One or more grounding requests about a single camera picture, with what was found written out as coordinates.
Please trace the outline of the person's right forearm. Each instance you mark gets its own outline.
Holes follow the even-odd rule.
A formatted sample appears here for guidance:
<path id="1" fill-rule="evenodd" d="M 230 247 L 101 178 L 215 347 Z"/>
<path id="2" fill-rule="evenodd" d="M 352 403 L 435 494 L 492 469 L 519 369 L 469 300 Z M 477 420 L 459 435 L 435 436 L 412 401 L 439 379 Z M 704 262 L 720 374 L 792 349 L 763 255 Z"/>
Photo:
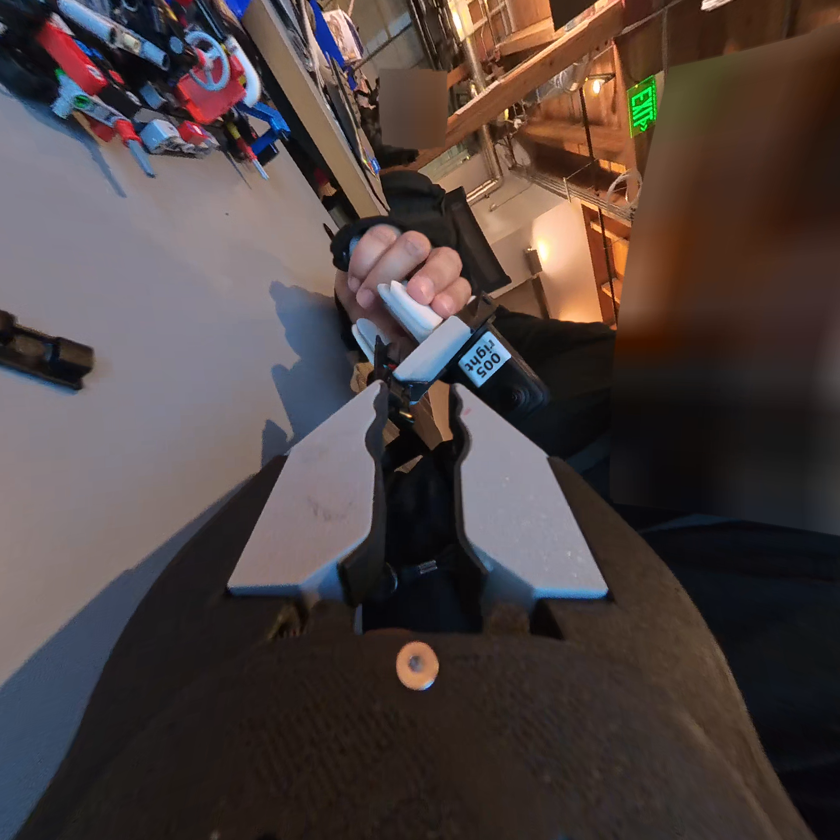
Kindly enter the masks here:
<path id="1" fill-rule="evenodd" d="M 446 191 L 419 171 L 396 170 L 381 175 L 388 212 L 377 219 L 400 232 L 416 231 L 433 248 L 459 250 L 459 232 Z"/>

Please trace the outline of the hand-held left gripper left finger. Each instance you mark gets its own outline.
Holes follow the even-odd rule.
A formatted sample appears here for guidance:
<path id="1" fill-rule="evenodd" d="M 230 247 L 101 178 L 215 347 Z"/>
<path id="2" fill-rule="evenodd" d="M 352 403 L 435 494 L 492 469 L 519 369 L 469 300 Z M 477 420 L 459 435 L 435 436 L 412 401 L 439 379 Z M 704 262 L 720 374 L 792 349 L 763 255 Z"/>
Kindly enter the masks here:
<path id="1" fill-rule="evenodd" d="M 383 433 L 374 381 L 290 450 L 228 579 L 231 595 L 356 606 L 382 573 Z"/>

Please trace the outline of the person's right hand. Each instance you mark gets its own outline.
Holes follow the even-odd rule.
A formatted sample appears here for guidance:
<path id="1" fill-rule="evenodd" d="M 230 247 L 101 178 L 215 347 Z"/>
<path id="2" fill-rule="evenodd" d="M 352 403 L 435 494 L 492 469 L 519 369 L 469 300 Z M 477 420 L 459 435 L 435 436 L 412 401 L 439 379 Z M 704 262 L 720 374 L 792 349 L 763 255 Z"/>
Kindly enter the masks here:
<path id="1" fill-rule="evenodd" d="M 335 293 L 352 321 L 363 318 L 387 324 L 390 315 L 378 288 L 406 283 L 410 298 L 447 319 L 473 296 L 462 268 L 454 249 L 433 247 L 421 233 L 401 233 L 382 224 L 368 230 L 354 247 L 349 270 L 337 272 Z"/>

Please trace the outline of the green exit sign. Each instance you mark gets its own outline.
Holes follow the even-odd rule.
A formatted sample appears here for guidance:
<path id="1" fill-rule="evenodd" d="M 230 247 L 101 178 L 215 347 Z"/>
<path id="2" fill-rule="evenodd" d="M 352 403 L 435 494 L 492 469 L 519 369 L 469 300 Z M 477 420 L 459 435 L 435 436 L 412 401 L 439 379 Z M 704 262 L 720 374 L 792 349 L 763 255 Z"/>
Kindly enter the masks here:
<path id="1" fill-rule="evenodd" d="M 658 119 L 657 75 L 651 75 L 626 90 L 628 130 L 631 139 L 646 133 Z"/>

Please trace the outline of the small black toy brick assembly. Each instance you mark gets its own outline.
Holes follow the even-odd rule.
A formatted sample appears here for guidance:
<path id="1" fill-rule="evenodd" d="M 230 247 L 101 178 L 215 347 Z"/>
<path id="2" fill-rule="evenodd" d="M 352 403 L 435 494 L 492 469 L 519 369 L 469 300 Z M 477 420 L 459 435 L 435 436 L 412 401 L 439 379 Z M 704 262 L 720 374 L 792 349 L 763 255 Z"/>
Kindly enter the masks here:
<path id="1" fill-rule="evenodd" d="M 374 342 L 373 371 L 369 374 L 367 385 L 382 382 L 388 391 L 389 420 L 402 431 L 414 429 L 416 416 L 410 403 L 410 388 L 400 385 L 396 380 L 396 367 L 399 359 L 399 347 L 396 343 L 385 343 L 381 335 Z"/>

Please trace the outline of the toy brick car model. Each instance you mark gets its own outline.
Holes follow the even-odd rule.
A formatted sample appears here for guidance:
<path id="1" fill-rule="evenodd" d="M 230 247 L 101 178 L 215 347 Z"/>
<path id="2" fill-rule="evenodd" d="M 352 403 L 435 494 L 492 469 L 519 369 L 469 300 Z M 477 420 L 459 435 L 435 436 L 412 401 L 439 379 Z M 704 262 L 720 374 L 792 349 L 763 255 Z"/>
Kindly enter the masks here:
<path id="1" fill-rule="evenodd" d="M 1 21 L 2 85 L 117 140 L 149 177 L 154 155 L 221 150 L 268 180 L 289 139 L 225 2 L 2 1 Z"/>

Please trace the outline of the black toy brick beam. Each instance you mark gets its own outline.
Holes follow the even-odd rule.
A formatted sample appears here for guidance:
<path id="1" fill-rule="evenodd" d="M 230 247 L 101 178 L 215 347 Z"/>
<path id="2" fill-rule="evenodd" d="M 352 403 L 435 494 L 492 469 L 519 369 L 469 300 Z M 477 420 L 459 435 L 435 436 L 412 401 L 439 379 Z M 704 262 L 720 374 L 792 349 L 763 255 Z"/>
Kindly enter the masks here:
<path id="1" fill-rule="evenodd" d="M 95 364 L 94 349 L 20 324 L 1 310 L 1 368 L 73 392 L 84 386 Z"/>

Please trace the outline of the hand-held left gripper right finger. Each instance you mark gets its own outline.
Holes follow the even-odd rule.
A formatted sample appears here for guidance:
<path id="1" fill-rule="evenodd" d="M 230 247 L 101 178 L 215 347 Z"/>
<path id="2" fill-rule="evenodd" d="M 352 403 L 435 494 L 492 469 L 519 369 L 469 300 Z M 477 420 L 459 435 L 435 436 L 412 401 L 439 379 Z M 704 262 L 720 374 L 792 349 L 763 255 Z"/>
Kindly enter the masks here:
<path id="1" fill-rule="evenodd" d="M 607 585 L 545 452 L 453 386 L 465 436 L 455 470 L 459 537 L 484 600 L 600 600 Z"/>

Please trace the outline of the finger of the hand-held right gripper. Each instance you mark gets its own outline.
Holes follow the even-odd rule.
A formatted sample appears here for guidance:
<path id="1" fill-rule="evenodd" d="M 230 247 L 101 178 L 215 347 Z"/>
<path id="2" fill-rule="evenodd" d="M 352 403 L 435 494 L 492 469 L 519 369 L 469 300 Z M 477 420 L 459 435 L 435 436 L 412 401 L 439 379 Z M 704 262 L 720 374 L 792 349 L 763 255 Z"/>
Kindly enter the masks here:
<path id="1" fill-rule="evenodd" d="M 395 368 L 394 378 L 401 384 L 434 383 L 471 334 L 470 327 L 459 317 L 448 318 Z"/>

